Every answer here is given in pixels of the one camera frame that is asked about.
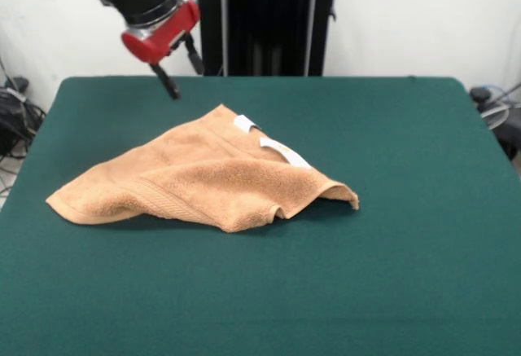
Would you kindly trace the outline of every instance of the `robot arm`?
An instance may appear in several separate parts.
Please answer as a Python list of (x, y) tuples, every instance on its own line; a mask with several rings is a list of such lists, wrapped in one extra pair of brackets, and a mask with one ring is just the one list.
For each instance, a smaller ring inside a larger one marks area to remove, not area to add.
[(195, 50), (190, 31), (199, 22), (200, 13), (194, 0), (101, 0), (105, 6), (115, 7), (124, 17), (126, 31), (121, 35), (127, 49), (142, 62), (151, 66), (172, 98), (179, 98), (179, 90), (160, 67), (159, 62), (183, 42), (195, 71), (204, 67)]

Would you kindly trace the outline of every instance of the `orange towel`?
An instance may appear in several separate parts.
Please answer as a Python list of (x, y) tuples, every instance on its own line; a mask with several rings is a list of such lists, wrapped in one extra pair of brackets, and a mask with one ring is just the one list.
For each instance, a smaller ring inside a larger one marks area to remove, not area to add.
[[(262, 147), (273, 143), (236, 117), (221, 105), (94, 166), (46, 202), (79, 224), (149, 213), (226, 232), (263, 226), (275, 216), (291, 218), (317, 197), (349, 201), (358, 209), (358, 196), (346, 185), (311, 168), (287, 147)], [(279, 150), (289, 154), (293, 165)]]

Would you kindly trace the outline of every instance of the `green table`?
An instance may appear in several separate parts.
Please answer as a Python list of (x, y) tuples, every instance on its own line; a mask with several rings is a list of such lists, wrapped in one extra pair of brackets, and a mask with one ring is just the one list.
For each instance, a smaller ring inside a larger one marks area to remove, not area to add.
[[(66, 80), (0, 213), (0, 354), (520, 355), (521, 185), (443, 78)], [(361, 197), (227, 235), (45, 198), (219, 103)]]

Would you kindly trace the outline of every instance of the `black metal frame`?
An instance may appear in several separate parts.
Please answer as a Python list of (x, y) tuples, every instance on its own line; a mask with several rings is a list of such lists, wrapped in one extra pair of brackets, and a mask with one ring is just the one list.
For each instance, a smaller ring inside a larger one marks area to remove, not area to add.
[[(322, 75), (333, 0), (314, 0), (313, 12), (310, 0), (224, 3), (225, 13), (223, 0), (199, 0), (205, 75), (221, 75), (225, 71), (228, 75), (246, 76)], [(223, 47), (223, 16), (227, 50)], [(310, 25), (313, 37), (309, 45)]]

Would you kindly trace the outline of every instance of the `towel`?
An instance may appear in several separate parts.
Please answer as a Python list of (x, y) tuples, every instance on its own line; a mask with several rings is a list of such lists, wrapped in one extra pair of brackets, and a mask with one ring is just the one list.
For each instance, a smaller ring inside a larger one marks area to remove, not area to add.
[(349, 187), (255, 126), (240, 124), (241, 117), (221, 105), (92, 167), (46, 202), (77, 224), (148, 213), (225, 232), (291, 218), (318, 197), (358, 209), (358, 196)]

